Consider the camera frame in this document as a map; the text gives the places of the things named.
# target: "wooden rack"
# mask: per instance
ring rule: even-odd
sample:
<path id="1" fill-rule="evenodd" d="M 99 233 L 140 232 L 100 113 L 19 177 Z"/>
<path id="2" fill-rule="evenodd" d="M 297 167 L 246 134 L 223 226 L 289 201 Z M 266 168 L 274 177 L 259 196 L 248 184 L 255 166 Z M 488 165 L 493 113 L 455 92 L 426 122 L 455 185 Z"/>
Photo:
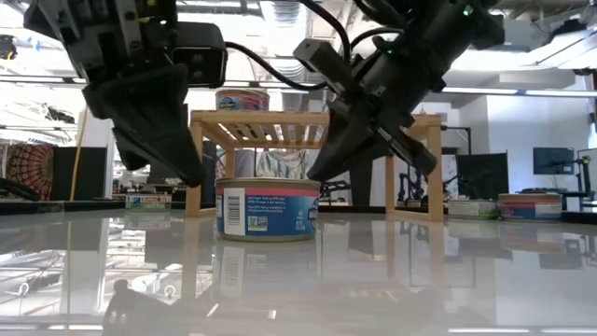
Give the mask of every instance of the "wooden rack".
<path id="1" fill-rule="evenodd" d="M 441 158 L 439 116 L 416 116 L 415 124 L 408 129 L 410 136 L 427 139 L 432 153 Z M 322 112 L 258 112 L 258 111 L 193 111 L 190 131 L 202 158 L 202 141 L 207 137 L 228 153 L 235 148 L 286 148 L 318 149 L 327 135 L 329 115 Z M 317 130 L 323 128 L 320 136 Z M 226 177 L 234 177 L 234 155 L 226 156 Z M 429 214 L 396 211 L 394 186 L 394 160 L 386 158 L 386 213 L 429 221 L 443 220 L 443 188 L 441 162 L 429 176 Z M 187 190 L 187 217 L 213 216 L 215 209 L 201 210 L 201 187 Z"/>

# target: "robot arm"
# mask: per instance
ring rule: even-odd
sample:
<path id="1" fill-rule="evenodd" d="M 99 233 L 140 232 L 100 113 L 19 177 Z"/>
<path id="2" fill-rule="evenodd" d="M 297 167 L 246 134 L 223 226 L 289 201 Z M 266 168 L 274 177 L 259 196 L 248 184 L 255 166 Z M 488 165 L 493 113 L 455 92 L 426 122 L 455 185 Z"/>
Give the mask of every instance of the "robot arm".
<path id="1" fill-rule="evenodd" d="M 338 21 L 313 0 L 299 0 L 338 31 L 341 57 L 329 43 L 305 39 L 294 55 L 326 80 L 294 83 L 250 49 L 224 42 L 211 23 L 179 22 L 175 0 L 34 0 L 24 26 L 60 40 L 74 68 L 88 81 L 83 90 L 91 113 L 114 122 L 123 163 L 130 170 L 163 162 L 191 187 L 203 169 L 187 128 L 183 102 L 189 87 L 223 85 L 227 47 L 247 54 L 293 88 L 328 86 L 330 125 L 309 178 L 325 181 L 354 162 L 395 154 L 429 174 L 436 159 L 407 137 L 412 109 L 472 43 L 478 49 L 504 41 L 501 22 L 488 14 L 492 0 L 354 0 L 382 25 L 349 43 Z M 376 34 L 400 32 L 393 41 L 374 39 L 377 50 L 351 58 L 351 49 Z"/>

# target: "white wall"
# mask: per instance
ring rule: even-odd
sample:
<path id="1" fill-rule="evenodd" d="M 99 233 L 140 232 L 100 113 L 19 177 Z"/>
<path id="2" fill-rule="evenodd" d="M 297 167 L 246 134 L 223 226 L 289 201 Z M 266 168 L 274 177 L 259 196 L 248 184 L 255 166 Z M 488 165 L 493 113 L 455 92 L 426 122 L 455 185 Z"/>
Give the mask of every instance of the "white wall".
<path id="1" fill-rule="evenodd" d="M 104 197 L 112 198 L 112 179 L 114 173 L 114 153 L 115 153 L 115 139 L 112 133 L 111 119 L 97 119 L 91 111 L 84 108 L 77 116 L 77 132 L 76 138 L 81 135 L 84 130 L 83 138 L 81 139 L 82 147 L 105 147 L 105 172 L 104 172 Z"/>
<path id="2" fill-rule="evenodd" d="M 584 90 L 583 79 L 578 77 L 567 90 Z M 534 175 L 533 148 L 586 148 L 587 107 L 586 99 L 577 98 L 487 97 L 490 152 L 507 152 L 510 192 L 533 187 L 577 189 L 573 175 Z"/>
<path id="3" fill-rule="evenodd" d="M 461 107 L 458 112 L 458 116 L 460 126 L 471 128 L 473 154 L 489 153 L 490 147 L 487 97 L 480 96 L 467 105 Z"/>
<path id="4" fill-rule="evenodd" d="M 450 103 L 421 103 L 412 114 L 445 114 L 448 119 L 442 123 L 447 126 L 460 126 L 460 115 L 458 109 L 452 108 Z M 444 131 L 441 133 L 441 145 L 443 147 L 457 147 L 461 153 L 468 151 L 465 131 Z"/>

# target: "can label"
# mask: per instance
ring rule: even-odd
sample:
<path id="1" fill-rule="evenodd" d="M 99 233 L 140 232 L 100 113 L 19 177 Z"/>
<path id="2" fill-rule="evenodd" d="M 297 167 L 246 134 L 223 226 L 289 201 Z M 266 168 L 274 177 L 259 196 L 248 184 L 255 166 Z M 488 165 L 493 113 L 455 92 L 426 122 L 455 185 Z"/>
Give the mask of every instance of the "can label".
<path id="1" fill-rule="evenodd" d="M 130 210 L 170 210 L 170 195 L 127 195 L 125 208 Z"/>
<path id="2" fill-rule="evenodd" d="M 223 96 L 219 98 L 217 108 L 221 110 L 266 111 L 269 100 L 253 94 L 239 94 L 237 96 Z"/>
<path id="3" fill-rule="evenodd" d="M 217 229 L 240 236 L 312 234 L 318 197 L 316 190 L 218 189 L 215 197 Z"/>

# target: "black cable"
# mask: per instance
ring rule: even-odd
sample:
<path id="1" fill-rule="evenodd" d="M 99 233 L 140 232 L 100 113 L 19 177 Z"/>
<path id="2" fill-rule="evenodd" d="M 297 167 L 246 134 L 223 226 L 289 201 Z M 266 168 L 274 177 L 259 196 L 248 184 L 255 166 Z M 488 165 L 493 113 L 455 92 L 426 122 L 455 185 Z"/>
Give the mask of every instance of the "black cable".
<path id="1" fill-rule="evenodd" d="M 385 0 L 365 0 L 369 8 L 373 8 L 380 17 L 385 18 L 388 25 L 394 28 L 406 28 L 406 20 Z"/>
<path id="2" fill-rule="evenodd" d="M 404 30 L 401 28 L 391 28 L 391 27 L 379 27 L 367 30 L 366 32 L 360 34 L 359 36 L 355 37 L 353 41 L 351 41 L 351 49 L 354 49 L 356 45 L 363 42 L 366 38 L 372 37 L 374 35 L 381 35 L 381 34 L 402 34 Z"/>
<path id="3" fill-rule="evenodd" d="M 350 39 L 348 38 L 348 34 L 342 27 L 342 24 L 336 20 L 336 18 L 331 15 L 327 10 L 323 7 L 319 6 L 313 0 L 297 0 L 306 8 L 310 9 L 313 13 L 317 14 L 320 18 L 322 18 L 325 22 L 327 22 L 336 32 L 338 32 L 338 36 L 340 37 L 340 41 L 342 42 L 342 49 L 343 49 L 343 57 L 344 61 L 349 63 L 351 61 L 351 50 L 350 50 Z"/>
<path id="4" fill-rule="evenodd" d="M 313 0 L 297 0 L 297 1 L 300 2 L 302 5 L 304 5 L 306 8 L 310 9 L 313 13 L 317 14 L 324 21 L 329 23 L 329 25 L 331 25 L 332 28 L 334 28 L 338 32 L 338 36 L 340 37 L 340 42 L 342 43 L 342 57 L 343 57 L 344 61 L 346 61 L 347 63 L 350 63 L 350 61 L 351 61 L 351 47 L 350 47 L 351 43 L 350 43 L 350 39 L 348 38 L 348 34 L 344 30 L 344 27 L 342 27 L 340 22 L 338 20 L 336 20 L 336 18 L 333 15 L 331 15 L 327 10 L 325 10 L 323 7 L 319 6 L 319 4 L 315 3 Z M 251 58 L 253 61 L 255 61 L 259 65 L 261 65 L 267 72 L 269 72 L 276 79 L 280 80 L 281 82 L 283 82 L 284 84 L 286 84 L 287 86 L 289 86 L 293 89 L 303 90 L 303 91 L 317 91 L 317 90 L 321 90 L 325 86 L 327 86 L 327 83 L 325 83 L 325 82 L 318 83 L 315 85 L 298 84 L 297 82 L 282 75 L 280 72 L 278 72 L 276 69 L 274 69 L 273 66 L 271 66 L 267 61 L 265 61 L 263 58 L 261 58 L 261 56 L 257 55 L 249 48 L 247 48 L 243 45 L 240 45 L 238 43 L 234 43 L 234 42 L 226 42 L 226 47 L 230 48 L 230 49 L 236 49 L 236 50 L 244 53 L 249 58 Z"/>
<path id="5" fill-rule="evenodd" d="M 380 11 L 378 11 L 377 8 L 372 8 L 369 5 L 367 5 L 365 2 L 363 2 L 363 0 L 354 0 L 354 4 L 363 12 L 363 14 L 365 14 L 370 19 L 374 20 L 380 25 L 393 26 L 398 28 L 404 28 L 406 26 L 406 23 L 402 19 L 402 16 L 400 16 L 390 5 L 386 4 L 387 6 L 384 6 L 385 8 L 382 8 L 383 13 L 381 13 Z"/>
<path id="6" fill-rule="evenodd" d="M 262 59 L 261 56 L 257 55 L 249 48 L 247 48 L 243 45 L 240 45 L 238 43 L 234 43 L 234 42 L 226 42 L 226 47 L 230 48 L 230 49 L 236 49 L 236 50 L 242 52 L 243 54 L 247 55 L 253 61 L 255 61 L 259 65 L 261 65 L 272 76 L 274 76 L 276 79 L 280 80 L 287 86 L 291 87 L 292 89 L 303 90 L 303 91 L 316 91 L 316 90 L 323 89 L 327 85 L 327 83 L 325 83 L 325 82 L 315 84 L 315 85 L 298 84 L 294 80 L 289 79 L 288 77 L 282 75 L 280 72 L 278 72 L 278 70 L 274 69 L 273 66 L 271 66 L 271 64 L 269 64 L 266 60 Z"/>

